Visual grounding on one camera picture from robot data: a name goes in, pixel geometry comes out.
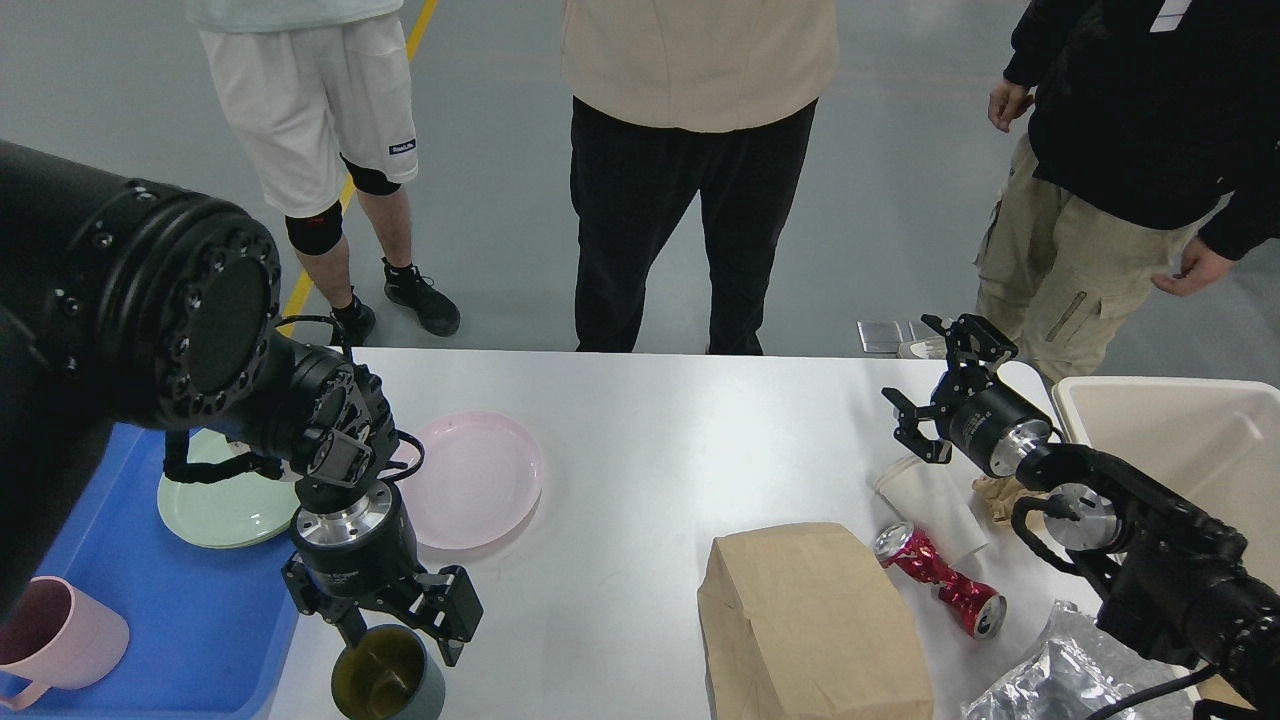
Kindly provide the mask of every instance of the gray cup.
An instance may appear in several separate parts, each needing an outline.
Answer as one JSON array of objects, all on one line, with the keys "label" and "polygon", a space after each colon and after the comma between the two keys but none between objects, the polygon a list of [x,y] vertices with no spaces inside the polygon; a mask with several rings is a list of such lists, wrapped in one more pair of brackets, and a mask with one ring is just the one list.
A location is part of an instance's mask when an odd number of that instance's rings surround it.
[{"label": "gray cup", "polygon": [[379,625],[333,666],[333,702],[351,720],[436,720],[444,675],[422,638],[402,625]]}]

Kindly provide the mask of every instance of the light green plate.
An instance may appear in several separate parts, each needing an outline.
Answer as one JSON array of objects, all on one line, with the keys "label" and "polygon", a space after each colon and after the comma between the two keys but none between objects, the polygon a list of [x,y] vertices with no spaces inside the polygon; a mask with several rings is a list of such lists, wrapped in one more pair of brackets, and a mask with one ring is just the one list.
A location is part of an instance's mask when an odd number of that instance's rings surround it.
[{"label": "light green plate", "polygon": [[[232,457],[227,438],[210,429],[191,438],[188,462]],[[298,498],[292,482],[244,473],[212,484],[175,483],[160,477],[160,519],[173,534],[200,547],[229,550],[268,541],[289,527]]]}]

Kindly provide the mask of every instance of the beige sweatshirt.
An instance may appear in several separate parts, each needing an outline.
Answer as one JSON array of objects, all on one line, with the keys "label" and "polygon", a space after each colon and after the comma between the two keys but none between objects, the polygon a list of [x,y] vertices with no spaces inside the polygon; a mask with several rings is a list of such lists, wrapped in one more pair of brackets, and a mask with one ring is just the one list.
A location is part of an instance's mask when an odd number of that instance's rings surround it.
[{"label": "beige sweatshirt", "polygon": [[564,0],[580,100],[649,127],[728,132],[791,115],[836,74],[836,0]]}]

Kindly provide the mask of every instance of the sneaker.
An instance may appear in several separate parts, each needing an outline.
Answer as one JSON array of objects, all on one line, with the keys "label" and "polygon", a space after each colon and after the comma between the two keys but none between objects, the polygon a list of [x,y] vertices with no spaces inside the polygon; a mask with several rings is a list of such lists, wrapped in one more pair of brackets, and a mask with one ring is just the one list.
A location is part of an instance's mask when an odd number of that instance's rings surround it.
[{"label": "sneaker", "polygon": [[904,342],[897,348],[897,356],[905,360],[945,360],[947,341],[942,336],[927,337]]},{"label": "sneaker", "polygon": [[333,329],[333,334],[329,336],[329,345],[342,345],[343,337],[347,340],[347,345],[352,347],[364,347],[365,341],[369,340],[369,333],[374,331],[374,325],[378,323],[378,316],[374,315],[374,309],[365,305],[356,299],[355,315],[352,310],[339,311],[332,310],[329,316],[342,325],[342,337],[338,334],[338,328]]},{"label": "sneaker", "polygon": [[426,332],[440,337],[458,332],[461,323],[458,306],[431,287],[431,278],[424,278],[417,265],[393,270],[390,263],[383,258],[383,274],[387,275],[387,284],[383,286],[387,297],[397,305],[413,309],[417,313],[417,322]]}]

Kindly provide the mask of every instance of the metal tray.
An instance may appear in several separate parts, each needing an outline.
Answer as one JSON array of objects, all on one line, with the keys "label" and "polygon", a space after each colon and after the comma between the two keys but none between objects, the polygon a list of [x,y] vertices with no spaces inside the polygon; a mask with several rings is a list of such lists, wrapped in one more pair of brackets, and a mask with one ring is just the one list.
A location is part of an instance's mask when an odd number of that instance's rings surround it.
[{"label": "metal tray", "polygon": [[[38,571],[67,578],[124,616],[124,659],[93,685],[49,691],[24,720],[266,714],[297,624],[280,579],[292,544],[284,536],[239,550],[187,544],[156,510],[163,459],[163,433],[116,425]],[[3,694],[24,685],[0,674]]]}]

